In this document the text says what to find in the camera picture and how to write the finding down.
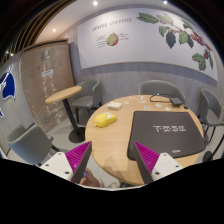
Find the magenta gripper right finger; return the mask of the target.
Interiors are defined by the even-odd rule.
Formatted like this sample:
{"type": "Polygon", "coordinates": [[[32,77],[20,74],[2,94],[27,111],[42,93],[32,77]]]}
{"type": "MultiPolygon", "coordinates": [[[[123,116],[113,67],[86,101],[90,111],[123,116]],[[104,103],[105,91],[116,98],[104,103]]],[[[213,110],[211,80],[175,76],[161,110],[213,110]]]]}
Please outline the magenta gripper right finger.
{"type": "Polygon", "coordinates": [[[159,159],[159,154],[138,142],[134,143],[133,152],[143,182],[145,184],[152,183],[152,171],[159,159]]]}

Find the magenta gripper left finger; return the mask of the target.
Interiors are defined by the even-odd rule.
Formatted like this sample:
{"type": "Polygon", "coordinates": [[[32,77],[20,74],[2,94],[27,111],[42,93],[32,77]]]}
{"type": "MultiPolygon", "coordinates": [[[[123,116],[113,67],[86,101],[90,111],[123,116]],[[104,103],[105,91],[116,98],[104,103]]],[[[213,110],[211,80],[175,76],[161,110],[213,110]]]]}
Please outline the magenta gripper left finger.
{"type": "Polygon", "coordinates": [[[73,171],[72,181],[79,183],[85,173],[92,152],[92,142],[86,142],[66,153],[66,158],[73,171]]]}

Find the person's hand below table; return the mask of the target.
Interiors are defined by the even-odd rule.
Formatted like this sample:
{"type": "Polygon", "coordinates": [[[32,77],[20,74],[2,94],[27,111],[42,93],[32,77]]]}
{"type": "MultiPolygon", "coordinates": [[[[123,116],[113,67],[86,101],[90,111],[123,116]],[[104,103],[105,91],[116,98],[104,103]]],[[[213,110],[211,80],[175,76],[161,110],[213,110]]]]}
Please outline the person's hand below table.
{"type": "Polygon", "coordinates": [[[90,187],[100,187],[99,180],[93,175],[93,173],[89,169],[85,170],[85,176],[81,179],[80,184],[90,187]]]}

